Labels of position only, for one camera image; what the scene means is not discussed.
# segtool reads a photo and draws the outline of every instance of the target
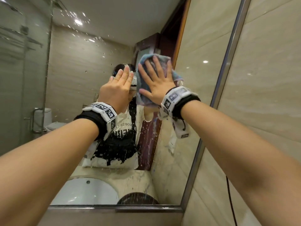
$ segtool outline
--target recessed light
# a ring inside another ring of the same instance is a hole
[[[75,19],[74,21],[75,21],[75,23],[77,23],[78,25],[82,25],[82,22],[81,22],[80,20]]]

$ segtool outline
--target dark hair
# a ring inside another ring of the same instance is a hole
[[[113,71],[113,77],[116,77],[118,71],[120,69],[124,70],[126,64],[118,64],[115,68],[114,68],[114,71]],[[136,72],[136,68],[133,64],[128,64],[128,66],[130,67],[130,71],[133,71],[133,72]]]

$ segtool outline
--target ceiling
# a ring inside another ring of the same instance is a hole
[[[61,1],[68,11],[55,9],[55,24],[133,46],[160,32],[180,0]]]

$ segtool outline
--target hand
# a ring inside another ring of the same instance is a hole
[[[98,102],[104,102],[112,106],[117,114],[120,114],[124,107],[128,106],[129,91],[134,73],[128,65],[124,71],[120,69],[115,78],[112,76],[108,83],[104,84],[99,91]]]
[[[148,84],[151,90],[151,92],[149,92],[145,89],[140,89],[139,93],[148,97],[154,103],[161,105],[161,102],[163,101],[166,93],[171,88],[175,87],[175,84],[172,79],[172,65],[171,65],[171,61],[169,60],[167,62],[167,76],[165,77],[164,71],[156,56],[153,56],[153,61],[156,65],[158,75],[154,71],[151,63],[148,60],[145,61],[145,65],[148,69],[148,72],[150,73],[151,78],[147,75],[142,65],[141,64],[138,65],[138,69],[142,78],[145,80],[145,82]]]

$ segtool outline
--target forearm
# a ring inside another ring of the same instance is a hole
[[[296,209],[301,207],[296,202],[300,201],[300,194],[297,194],[301,188],[299,163],[245,126],[204,103],[187,103],[181,115],[201,137],[261,223],[281,225],[284,219],[288,223],[284,217],[284,206],[286,209],[291,209],[290,204]],[[278,222],[272,224],[269,220],[265,221],[267,219]]]
[[[44,213],[39,209],[47,209],[97,135],[92,121],[78,119],[0,157],[0,170],[7,171],[0,175],[0,183],[5,184],[0,194],[7,194],[0,195],[0,222],[9,225],[28,206],[37,211],[24,225],[39,219]]]

